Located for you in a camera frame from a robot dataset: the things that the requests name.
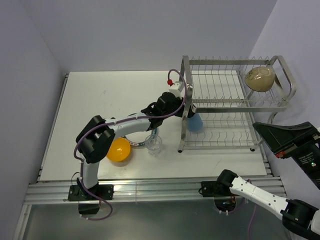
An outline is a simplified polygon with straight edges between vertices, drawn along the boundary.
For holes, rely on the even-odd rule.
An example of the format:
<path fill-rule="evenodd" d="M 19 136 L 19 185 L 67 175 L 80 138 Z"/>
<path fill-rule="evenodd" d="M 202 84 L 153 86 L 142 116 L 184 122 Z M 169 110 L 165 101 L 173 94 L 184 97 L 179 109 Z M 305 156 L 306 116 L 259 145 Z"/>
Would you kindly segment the blue plastic cup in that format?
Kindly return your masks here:
<path fill-rule="evenodd" d="M 203 127 L 203 121 L 201 116 L 198 113 L 195 113 L 193 116 L 187 118 L 187 129 L 190 132 L 198 132 Z"/>

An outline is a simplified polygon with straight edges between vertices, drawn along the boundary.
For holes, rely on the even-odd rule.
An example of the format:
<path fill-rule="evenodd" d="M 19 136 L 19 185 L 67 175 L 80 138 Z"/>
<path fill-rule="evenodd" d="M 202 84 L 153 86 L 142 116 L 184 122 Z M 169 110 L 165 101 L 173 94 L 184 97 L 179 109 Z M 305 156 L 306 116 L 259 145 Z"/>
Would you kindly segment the beige floral ceramic bowl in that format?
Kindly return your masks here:
<path fill-rule="evenodd" d="M 244 78 L 245 84 L 253 91 L 267 92 L 275 82 L 275 71 L 266 66 L 251 69 Z"/>

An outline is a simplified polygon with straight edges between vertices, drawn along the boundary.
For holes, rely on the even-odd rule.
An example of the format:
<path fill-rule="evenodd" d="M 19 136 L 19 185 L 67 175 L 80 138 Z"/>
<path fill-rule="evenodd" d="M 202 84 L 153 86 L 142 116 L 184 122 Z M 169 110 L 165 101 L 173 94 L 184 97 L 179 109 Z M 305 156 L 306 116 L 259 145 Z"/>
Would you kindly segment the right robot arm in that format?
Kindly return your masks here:
<path fill-rule="evenodd" d="M 293 159 L 318 188 L 320 186 L 320 130 L 306 121 L 297 125 L 255 122 L 254 130 L 278 159 Z M 282 225 L 306 240 L 320 238 L 320 209 L 304 200 L 289 198 L 284 191 L 246 179 L 224 169 L 215 180 L 200 183 L 204 198 L 242 197 L 276 216 Z"/>

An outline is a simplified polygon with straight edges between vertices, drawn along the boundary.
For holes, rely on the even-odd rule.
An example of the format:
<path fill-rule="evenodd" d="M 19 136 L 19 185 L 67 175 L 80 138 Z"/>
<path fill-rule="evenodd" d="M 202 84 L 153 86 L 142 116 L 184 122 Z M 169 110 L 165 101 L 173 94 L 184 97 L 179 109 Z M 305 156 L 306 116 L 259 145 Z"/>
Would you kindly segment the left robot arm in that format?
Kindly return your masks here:
<path fill-rule="evenodd" d="M 172 116 L 188 117 L 187 96 L 185 93 L 183 97 L 177 97 L 166 91 L 156 102 L 126 118 L 108 120 L 100 115 L 94 116 L 76 137 L 73 150 L 73 157 L 80 161 L 79 194 L 85 200 L 101 201 L 97 195 L 99 164 L 107 156 L 113 141 L 129 134 L 152 131 Z"/>

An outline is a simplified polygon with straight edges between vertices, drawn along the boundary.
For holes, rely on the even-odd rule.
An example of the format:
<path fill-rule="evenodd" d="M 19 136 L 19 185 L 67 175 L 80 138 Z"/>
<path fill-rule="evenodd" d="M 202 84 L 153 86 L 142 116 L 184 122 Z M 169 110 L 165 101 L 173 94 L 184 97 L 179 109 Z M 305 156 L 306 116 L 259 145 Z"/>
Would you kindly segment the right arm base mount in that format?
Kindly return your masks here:
<path fill-rule="evenodd" d="M 231 198 L 241 197 L 238 194 L 231 193 L 230 183 L 219 181 L 202 181 L 198 193 L 204 198 Z"/>

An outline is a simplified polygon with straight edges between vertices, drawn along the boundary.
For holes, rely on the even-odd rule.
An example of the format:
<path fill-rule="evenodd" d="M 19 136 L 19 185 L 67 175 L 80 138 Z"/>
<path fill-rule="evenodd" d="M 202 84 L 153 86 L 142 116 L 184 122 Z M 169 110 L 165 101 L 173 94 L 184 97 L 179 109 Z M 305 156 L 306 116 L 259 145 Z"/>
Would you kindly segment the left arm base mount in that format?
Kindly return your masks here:
<path fill-rule="evenodd" d="M 112 184 L 97 184 L 88 191 L 85 191 L 82 185 L 71 185 L 69 188 L 69 193 L 67 200 L 69 202 L 78 201 L 93 201 L 97 200 L 97 196 L 103 200 L 112 200 L 114 194 L 114 185 Z"/>

